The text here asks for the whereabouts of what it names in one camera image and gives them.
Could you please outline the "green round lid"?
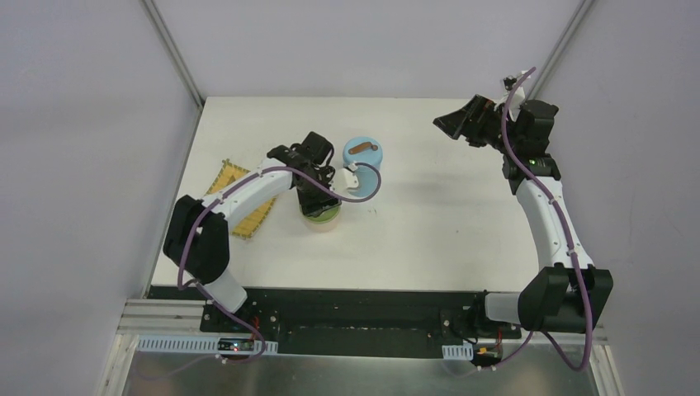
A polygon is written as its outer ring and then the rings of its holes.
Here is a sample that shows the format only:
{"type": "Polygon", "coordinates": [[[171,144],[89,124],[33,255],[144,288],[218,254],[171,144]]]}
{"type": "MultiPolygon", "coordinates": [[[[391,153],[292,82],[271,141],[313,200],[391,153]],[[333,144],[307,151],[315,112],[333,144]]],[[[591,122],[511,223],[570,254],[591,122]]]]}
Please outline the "green round lid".
{"type": "Polygon", "coordinates": [[[339,205],[339,206],[335,206],[333,208],[324,210],[316,216],[303,214],[302,218],[305,221],[311,222],[313,224],[325,224],[325,223],[331,222],[335,218],[337,218],[340,214],[340,211],[341,211],[341,206],[339,205]]]}

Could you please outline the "blue round lid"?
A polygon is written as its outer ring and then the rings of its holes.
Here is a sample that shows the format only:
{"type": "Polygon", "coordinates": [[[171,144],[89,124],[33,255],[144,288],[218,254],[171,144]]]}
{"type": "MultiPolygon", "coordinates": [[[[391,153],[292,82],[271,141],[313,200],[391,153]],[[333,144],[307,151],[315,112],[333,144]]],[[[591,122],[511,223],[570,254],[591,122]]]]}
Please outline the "blue round lid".
{"type": "Polygon", "coordinates": [[[343,147],[343,165],[367,163],[376,169],[381,167],[383,149],[378,141],[366,136],[350,139],[343,147]]]}

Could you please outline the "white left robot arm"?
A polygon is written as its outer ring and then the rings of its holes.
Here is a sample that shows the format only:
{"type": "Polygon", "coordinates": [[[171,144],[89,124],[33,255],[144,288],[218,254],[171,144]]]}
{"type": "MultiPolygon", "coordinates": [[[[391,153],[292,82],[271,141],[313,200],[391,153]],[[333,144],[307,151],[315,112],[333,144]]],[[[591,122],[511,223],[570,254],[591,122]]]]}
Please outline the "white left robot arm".
{"type": "Polygon", "coordinates": [[[220,322],[232,333],[245,332],[252,312],[243,306],[247,292],[229,270],[229,236],[243,219],[270,199],[294,190],[300,212],[320,219],[341,204],[328,193],[335,170],[333,145],[310,132],[301,143],[272,148],[258,168],[230,186],[196,199],[179,198],[163,243],[163,254],[223,306],[220,322]]]}

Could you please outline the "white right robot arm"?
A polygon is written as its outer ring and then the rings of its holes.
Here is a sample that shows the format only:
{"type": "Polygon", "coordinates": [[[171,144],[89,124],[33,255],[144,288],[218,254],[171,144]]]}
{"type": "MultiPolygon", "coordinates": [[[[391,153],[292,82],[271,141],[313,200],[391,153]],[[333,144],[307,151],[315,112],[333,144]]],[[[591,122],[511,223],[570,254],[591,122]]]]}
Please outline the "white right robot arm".
{"type": "Polygon", "coordinates": [[[520,292],[481,293],[468,317],[469,328],[481,338],[491,337],[502,323],[536,332],[585,333],[597,324],[613,277],[595,267],[576,235],[560,170],[546,151],[558,107],[527,100],[518,109],[511,119],[503,105],[476,95],[433,120],[451,139],[502,153],[504,178],[526,215],[540,267],[520,292]]]}

